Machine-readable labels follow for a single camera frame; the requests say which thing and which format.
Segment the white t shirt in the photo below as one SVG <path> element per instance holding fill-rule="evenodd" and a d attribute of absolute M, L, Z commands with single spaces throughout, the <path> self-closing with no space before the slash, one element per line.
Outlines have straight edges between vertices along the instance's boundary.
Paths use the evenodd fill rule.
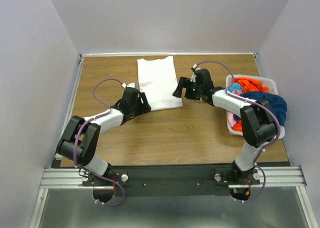
<path fill-rule="evenodd" d="M 151 111 L 183 107 L 181 98 L 173 96 L 178 86 L 174 58 L 137 60 L 139 89 L 145 93 Z"/>

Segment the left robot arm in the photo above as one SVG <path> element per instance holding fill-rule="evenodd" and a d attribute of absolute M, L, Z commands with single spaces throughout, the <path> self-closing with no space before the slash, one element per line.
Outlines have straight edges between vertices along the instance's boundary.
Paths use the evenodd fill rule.
<path fill-rule="evenodd" d="M 112 165 L 97 155 L 99 136 L 150 111 L 146 94 L 137 88 L 126 87 L 122 98 L 106 111 L 89 117 L 72 116 L 57 143 L 56 153 L 73 161 L 75 167 L 83 170 L 80 176 L 85 181 L 94 179 L 104 186 L 119 178 L 119 183 L 125 186 L 128 175 L 114 174 Z"/>

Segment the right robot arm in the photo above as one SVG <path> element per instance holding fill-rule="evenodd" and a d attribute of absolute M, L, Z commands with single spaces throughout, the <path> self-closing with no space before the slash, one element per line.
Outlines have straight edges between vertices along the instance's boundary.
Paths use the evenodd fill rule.
<path fill-rule="evenodd" d="M 173 92 L 176 98 L 202 100 L 204 103 L 231 112 L 241 120 L 244 144 L 231 164 L 230 179 L 241 184 L 253 173 L 257 160 L 266 146 L 279 139 L 281 128 L 272 113 L 268 100 L 253 100 L 233 94 L 228 89 L 214 86 L 207 69 L 193 68 L 191 78 L 180 77 Z"/>

